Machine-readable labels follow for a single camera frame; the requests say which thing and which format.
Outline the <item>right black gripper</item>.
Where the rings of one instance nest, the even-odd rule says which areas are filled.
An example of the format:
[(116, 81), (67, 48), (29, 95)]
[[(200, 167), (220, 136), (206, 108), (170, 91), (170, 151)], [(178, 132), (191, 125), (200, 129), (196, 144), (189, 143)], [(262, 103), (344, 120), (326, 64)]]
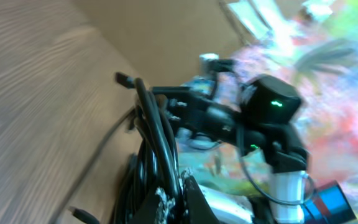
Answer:
[(236, 142), (238, 112), (230, 107), (193, 93), (187, 86), (155, 86), (150, 90), (167, 97), (166, 112), (174, 135), (183, 128), (226, 143)]

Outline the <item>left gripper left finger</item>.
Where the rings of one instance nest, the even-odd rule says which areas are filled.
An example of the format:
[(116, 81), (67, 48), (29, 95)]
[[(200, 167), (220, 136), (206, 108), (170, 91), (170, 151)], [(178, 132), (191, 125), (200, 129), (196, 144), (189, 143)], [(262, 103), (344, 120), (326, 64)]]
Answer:
[(148, 193), (128, 224), (167, 224), (175, 205), (174, 198), (168, 196), (163, 188), (156, 187)]

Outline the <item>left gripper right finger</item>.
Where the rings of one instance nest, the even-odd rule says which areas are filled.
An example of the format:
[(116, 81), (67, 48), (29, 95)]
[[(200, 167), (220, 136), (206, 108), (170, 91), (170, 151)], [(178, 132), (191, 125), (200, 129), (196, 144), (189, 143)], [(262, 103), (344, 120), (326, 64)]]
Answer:
[(185, 178), (186, 224), (219, 224), (193, 176)]

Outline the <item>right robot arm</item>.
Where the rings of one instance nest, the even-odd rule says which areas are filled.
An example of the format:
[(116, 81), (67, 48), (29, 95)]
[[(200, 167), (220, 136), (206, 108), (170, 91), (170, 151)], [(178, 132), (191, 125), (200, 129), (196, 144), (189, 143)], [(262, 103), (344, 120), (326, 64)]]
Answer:
[(172, 126), (188, 129), (237, 147), (239, 157), (261, 149), (271, 167), (268, 191), (250, 200), (241, 212), (218, 210), (221, 218), (252, 223), (350, 223), (356, 221), (337, 182), (321, 187), (308, 175), (309, 154), (292, 118), (303, 103), (297, 90), (269, 75), (256, 77), (239, 90), (239, 111), (185, 86), (154, 87), (168, 98)]

